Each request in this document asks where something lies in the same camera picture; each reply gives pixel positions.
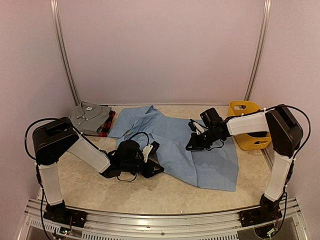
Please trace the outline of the grey denim shirt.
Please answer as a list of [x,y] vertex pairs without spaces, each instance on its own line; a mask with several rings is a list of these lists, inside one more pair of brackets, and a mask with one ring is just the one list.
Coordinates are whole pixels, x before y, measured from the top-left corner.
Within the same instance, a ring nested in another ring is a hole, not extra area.
[[107,122],[112,121],[114,113],[109,106],[81,101],[71,109],[68,118],[83,134],[99,136]]

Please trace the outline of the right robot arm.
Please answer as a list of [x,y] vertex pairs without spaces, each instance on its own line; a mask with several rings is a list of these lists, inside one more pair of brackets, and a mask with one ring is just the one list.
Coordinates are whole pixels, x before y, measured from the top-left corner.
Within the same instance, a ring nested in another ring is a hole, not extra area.
[[260,198],[259,206],[239,212],[242,227],[259,225],[285,217],[281,212],[280,202],[286,196],[286,187],[293,173],[296,155],[303,146],[304,135],[291,109],[289,105],[280,104],[222,119],[215,108],[210,108],[200,115],[203,125],[194,120],[188,123],[192,130],[185,147],[188,151],[210,151],[214,142],[224,142],[229,137],[241,134],[260,132],[270,134],[274,150],[270,180]]

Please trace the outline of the red black plaid shirt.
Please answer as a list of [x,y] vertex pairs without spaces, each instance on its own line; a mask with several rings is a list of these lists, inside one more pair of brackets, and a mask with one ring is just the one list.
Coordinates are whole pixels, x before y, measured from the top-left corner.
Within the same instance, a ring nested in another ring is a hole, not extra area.
[[113,119],[116,115],[116,112],[111,110],[109,112],[109,117],[107,118],[107,120],[104,122],[104,124],[98,129],[98,137],[107,137],[111,127],[112,127],[112,123],[113,123]]

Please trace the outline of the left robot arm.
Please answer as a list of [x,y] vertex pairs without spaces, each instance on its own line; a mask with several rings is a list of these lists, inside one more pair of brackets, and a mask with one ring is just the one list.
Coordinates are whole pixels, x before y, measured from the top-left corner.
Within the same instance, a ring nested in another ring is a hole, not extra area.
[[68,117],[46,118],[45,122],[33,131],[32,141],[36,176],[47,203],[42,215],[46,220],[70,228],[83,228],[86,223],[88,214],[66,207],[62,196],[58,161],[65,153],[82,160],[106,179],[118,178],[121,173],[149,179],[164,172],[164,168],[150,158],[160,146],[156,141],[148,142],[140,149],[140,145],[130,138],[122,141],[116,150],[106,152],[76,129]]

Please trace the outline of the yellow plastic basket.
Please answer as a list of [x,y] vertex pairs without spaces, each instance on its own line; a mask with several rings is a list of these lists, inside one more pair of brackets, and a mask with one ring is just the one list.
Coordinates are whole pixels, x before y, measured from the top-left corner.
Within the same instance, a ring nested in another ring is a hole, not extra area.
[[[253,101],[234,100],[229,103],[228,117],[240,116],[261,110],[260,106]],[[269,132],[252,132],[240,134],[234,137],[239,147],[244,151],[265,149],[271,142]]]

